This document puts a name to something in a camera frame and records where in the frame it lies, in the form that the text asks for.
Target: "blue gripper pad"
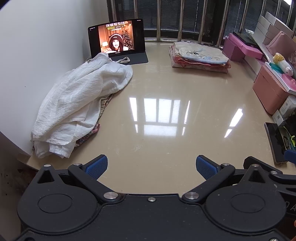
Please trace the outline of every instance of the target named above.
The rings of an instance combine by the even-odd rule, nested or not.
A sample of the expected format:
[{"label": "blue gripper pad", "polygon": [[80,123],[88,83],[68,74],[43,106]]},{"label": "blue gripper pad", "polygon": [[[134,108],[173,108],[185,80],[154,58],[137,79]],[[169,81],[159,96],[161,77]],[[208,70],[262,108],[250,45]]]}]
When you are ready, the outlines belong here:
[{"label": "blue gripper pad", "polygon": [[284,152],[284,159],[286,161],[296,164],[296,152],[291,149],[286,150]]},{"label": "blue gripper pad", "polygon": [[203,155],[196,158],[196,170],[208,180],[218,173],[220,166]]},{"label": "blue gripper pad", "polygon": [[99,155],[85,164],[85,173],[97,180],[107,170],[107,166],[108,158],[105,155]]}]

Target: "knit hat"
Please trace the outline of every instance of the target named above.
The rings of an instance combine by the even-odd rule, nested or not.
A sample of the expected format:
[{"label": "knit hat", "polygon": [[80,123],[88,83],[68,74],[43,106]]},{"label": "knit hat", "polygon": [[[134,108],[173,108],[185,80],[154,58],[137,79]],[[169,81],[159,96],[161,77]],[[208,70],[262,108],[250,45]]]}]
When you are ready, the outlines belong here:
[{"label": "knit hat", "polygon": [[112,34],[111,36],[109,36],[109,38],[110,38],[109,47],[110,47],[110,45],[112,44],[112,42],[114,40],[118,40],[124,46],[123,38],[122,38],[122,36],[120,34]]}]

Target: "plush toy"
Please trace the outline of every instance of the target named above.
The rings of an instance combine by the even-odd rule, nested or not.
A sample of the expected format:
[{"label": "plush toy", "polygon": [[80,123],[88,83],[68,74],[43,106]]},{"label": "plush toy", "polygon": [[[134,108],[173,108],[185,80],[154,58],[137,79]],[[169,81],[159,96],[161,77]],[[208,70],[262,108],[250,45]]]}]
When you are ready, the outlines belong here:
[{"label": "plush toy", "polygon": [[276,53],[272,59],[274,63],[279,66],[285,74],[287,74],[288,76],[293,76],[293,70],[288,62],[285,60],[283,55],[281,55],[280,53]]}]

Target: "metal bolt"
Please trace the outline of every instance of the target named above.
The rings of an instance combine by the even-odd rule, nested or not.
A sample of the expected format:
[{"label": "metal bolt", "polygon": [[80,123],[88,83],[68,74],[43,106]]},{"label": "metal bolt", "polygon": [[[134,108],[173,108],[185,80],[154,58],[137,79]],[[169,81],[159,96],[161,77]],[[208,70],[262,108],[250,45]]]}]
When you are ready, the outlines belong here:
[{"label": "metal bolt", "polygon": [[147,199],[149,202],[155,202],[156,201],[156,198],[155,197],[148,197]]},{"label": "metal bolt", "polygon": [[106,193],[104,193],[104,198],[106,198],[106,199],[112,200],[112,199],[115,199],[117,197],[118,197],[118,193],[116,193],[116,192],[106,192]]},{"label": "metal bolt", "polygon": [[185,198],[190,199],[190,200],[194,200],[194,199],[198,199],[199,198],[199,194],[196,192],[187,192],[185,193]]}]

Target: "beige countertop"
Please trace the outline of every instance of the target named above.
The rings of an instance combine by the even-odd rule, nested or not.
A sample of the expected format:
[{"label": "beige countertop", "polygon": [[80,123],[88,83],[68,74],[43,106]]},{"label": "beige countertop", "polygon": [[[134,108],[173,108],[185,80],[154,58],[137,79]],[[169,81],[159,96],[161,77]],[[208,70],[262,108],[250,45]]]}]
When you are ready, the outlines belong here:
[{"label": "beige countertop", "polygon": [[[70,158],[55,155],[27,164],[65,169],[100,154],[108,157],[99,181],[124,193],[185,193],[204,181],[200,154],[242,168],[248,156],[270,165],[265,122],[273,122],[254,93],[246,69],[231,62],[228,74],[172,68],[170,44],[146,43],[149,62],[132,65],[130,83],[116,93],[99,120],[100,129]],[[296,167],[281,167],[296,174]]]}]

